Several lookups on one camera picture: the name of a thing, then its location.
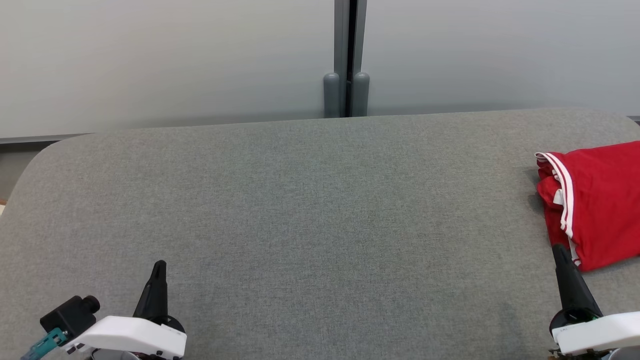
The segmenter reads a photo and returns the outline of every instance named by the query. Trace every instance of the red cloth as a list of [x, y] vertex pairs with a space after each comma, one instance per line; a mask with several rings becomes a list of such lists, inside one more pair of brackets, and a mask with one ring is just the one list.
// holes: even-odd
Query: red cloth
[[640, 141], [536, 157], [552, 245], [582, 271], [640, 255]]

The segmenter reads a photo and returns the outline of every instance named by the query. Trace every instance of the teal connector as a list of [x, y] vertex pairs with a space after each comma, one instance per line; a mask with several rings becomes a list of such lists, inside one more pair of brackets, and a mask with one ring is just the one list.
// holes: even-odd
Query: teal connector
[[67, 340], [67, 337], [62, 333], [60, 328], [53, 329], [47, 336], [42, 338], [42, 340], [35, 343], [30, 349], [29, 352], [24, 354], [20, 360], [40, 360], [47, 355], [51, 350], [55, 349]]

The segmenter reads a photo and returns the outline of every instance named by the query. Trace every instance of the white trim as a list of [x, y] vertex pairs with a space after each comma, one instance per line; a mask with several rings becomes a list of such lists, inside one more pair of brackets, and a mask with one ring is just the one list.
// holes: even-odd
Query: white trim
[[569, 248], [571, 250], [571, 258], [577, 265], [580, 264], [580, 258], [575, 250], [576, 244], [573, 242], [573, 179], [569, 170], [564, 166], [555, 155], [550, 152], [537, 152], [536, 158], [540, 159], [540, 156], [544, 157], [555, 170], [555, 176], [560, 186], [562, 187], [562, 193], [564, 195], [564, 207], [562, 211], [562, 218], [560, 219], [560, 228], [564, 230], [567, 237], [569, 237]]

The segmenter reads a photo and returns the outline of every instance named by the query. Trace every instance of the white wall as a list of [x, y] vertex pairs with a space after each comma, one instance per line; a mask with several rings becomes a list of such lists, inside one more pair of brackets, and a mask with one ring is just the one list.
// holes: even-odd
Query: white wall
[[586, 106], [640, 115], [638, 0], [369, 0], [369, 115]]
[[323, 116], [332, 0], [0, 8], [0, 138]]

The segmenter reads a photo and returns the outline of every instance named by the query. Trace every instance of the gray fabric surface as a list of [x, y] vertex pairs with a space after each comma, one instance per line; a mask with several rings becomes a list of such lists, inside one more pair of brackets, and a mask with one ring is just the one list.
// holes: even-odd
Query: gray fabric surface
[[[544, 359], [560, 301], [533, 154], [638, 139], [625, 117], [559, 109], [56, 143], [0, 217], [0, 357], [72, 295], [130, 316], [164, 259], [187, 360]], [[640, 310], [639, 271], [585, 276], [604, 313]]]

